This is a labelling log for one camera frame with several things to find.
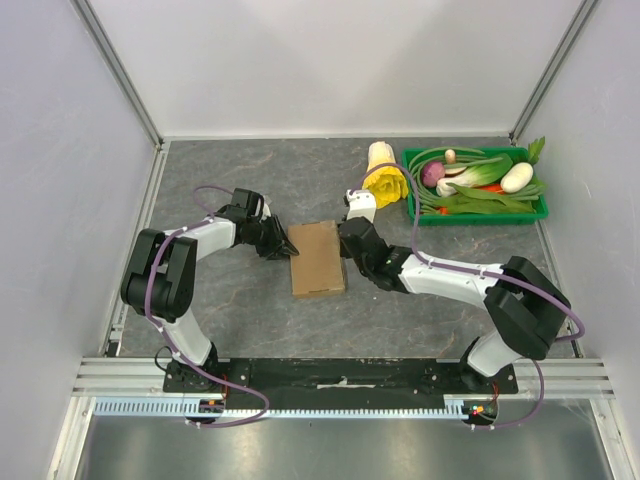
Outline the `brown cardboard express box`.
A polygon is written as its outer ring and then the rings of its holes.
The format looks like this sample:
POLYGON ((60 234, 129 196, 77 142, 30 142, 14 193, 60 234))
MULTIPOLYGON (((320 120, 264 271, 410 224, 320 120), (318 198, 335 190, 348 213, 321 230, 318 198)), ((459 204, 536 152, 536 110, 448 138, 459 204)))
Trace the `brown cardboard express box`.
POLYGON ((292 225, 288 236, 299 252, 290 259, 293 296, 306 299, 344 294, 346 277, 336 222, 292 225))

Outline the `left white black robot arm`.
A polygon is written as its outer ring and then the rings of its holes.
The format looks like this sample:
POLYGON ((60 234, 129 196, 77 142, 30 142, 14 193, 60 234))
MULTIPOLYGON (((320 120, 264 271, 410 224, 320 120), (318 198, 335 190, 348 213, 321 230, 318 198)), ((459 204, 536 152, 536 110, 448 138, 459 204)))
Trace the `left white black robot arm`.
POLYGON ((122 301, 166 337, 173 358, 188 365, 185 382, 198 393, 215 389, 220 371, 217 349, 191 309, 196 266, 237 245, 253 246, 269 260, 299 254, 269 208, 226 205, 192 226, 141 230, 121 282, 122 301))

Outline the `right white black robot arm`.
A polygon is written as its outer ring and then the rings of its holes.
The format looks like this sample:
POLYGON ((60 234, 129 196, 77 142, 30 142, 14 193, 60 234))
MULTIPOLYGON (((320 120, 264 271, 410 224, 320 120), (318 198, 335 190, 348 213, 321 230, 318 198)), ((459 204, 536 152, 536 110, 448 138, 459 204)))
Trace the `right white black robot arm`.
POLYGON ((570 307, 566 297, 529 260, 470 264, 389 245, 373 223, 356 217, 338 227, 341 256, 385 291, 427 294, 485 310, 493 330, 474 340, 459 362, 458 381, 477 394, 519 359, 541 361, 555 343, 570 307))

